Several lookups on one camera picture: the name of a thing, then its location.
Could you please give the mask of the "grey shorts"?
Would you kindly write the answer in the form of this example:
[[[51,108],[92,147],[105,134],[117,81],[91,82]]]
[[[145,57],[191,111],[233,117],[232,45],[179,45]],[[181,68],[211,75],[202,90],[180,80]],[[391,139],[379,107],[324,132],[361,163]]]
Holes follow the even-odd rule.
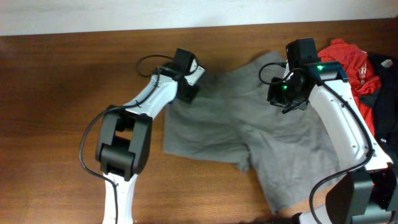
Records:
[[[165,110],[163,150],[189,159],[253,168],[272,212],[308,199],[321,179],[340,170],[317,112],[283,113],[267,100],[266,81],[281,77],[283,57],[268,52],[224,73],[206,73],[191,103]]]

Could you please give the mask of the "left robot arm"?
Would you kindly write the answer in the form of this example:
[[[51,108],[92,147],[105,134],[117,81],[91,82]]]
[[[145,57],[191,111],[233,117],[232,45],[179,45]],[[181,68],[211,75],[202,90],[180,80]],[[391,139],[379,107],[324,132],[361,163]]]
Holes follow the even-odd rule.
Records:
[[[194,53],[177,49],[133,100],[107,109],[95,152],[106,189],[103,223],[133,222],[134,187],[149,158],[153,120],[175,99],[192,102],[204,73]]]

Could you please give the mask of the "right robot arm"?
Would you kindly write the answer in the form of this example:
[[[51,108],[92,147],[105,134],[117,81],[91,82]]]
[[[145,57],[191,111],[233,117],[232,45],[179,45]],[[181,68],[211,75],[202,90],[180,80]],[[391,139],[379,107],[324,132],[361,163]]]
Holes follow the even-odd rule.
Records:
[[[312,106],[326,127],[341,171],[310,191],[310,210],[293,223],[397,223],[397,163],[378,144],[337,61],[322,62],[313,39],[285,47],[283,78],[273,78],[268,102],[282,113]]]

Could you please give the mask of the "red shirt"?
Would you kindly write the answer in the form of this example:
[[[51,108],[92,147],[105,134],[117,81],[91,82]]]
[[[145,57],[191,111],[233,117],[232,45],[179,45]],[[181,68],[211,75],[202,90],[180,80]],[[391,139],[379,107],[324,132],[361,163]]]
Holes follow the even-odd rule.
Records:
[[[374,136],[373,109],[360,101],[362,96],[375,95],[381,87],[381,80],[376,75],[368,54],[357,45],[348,44],[343,39],[334,39],[328,47],[318,53],[318,57],[322,62],[338,61],[342,64],[348,76],[356,106]]]

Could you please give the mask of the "black garment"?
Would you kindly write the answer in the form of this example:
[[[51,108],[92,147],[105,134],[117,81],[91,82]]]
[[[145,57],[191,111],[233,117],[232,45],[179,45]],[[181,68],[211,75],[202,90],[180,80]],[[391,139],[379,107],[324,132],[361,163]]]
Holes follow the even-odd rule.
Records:
[[[360,102],[373,109],[375,139],[397,163],[397,59],[376,53],[369,54],[381,87],[371,95],[362,96]]]

